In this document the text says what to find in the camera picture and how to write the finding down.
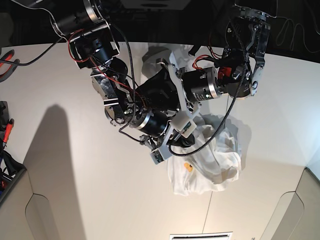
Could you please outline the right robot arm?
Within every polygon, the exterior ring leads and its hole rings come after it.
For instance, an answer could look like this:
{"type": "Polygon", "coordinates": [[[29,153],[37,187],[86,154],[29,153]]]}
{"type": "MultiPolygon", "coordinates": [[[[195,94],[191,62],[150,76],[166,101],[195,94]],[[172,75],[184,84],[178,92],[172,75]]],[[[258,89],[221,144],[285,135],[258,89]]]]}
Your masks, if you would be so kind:
{"type": "Polygon", "coordinates": [[[198,105],[188,104],[182,79],[172,63],[158,59],[160,71],[138,85],[134,64],[119,58],[114,37],[119,31],[110,22],[101,0],[22,0],[20,4],[49,14],[55,33],[67,41],[71,59],[91,70],[94,89],[101,95],[106,117],[119,126],[141,132],[136,139],[150,148],[151,158],[161,163],[174,155],[173,148],[195,144],[194,117],[198,105]]]}

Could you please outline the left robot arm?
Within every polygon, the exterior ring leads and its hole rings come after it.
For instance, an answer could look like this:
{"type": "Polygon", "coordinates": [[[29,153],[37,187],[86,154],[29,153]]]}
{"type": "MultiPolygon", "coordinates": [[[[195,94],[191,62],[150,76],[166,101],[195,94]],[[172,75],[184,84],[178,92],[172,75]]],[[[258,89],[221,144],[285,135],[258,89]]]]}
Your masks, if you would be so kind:
{"type": "MultiPolygon", "coordinates": [[[[267,23],[269,14],[260,4],[259,0],[236,2],[225,33],[227,47],[222,56],[200,55],[192,64],[193,71],[178,75],[186,100],[192,106],[224,94],[234,99],[255,94],[265,66],[271,29],[267,23]]],[[[163,47],[150,48],[143,56],[142,73],[148,80],[138,90],[146,97],[147,106],[140,107],[139,118],[160,118],[180,109],[178,90],[167,69],[173,56],[170,49],[163,47]]]]}

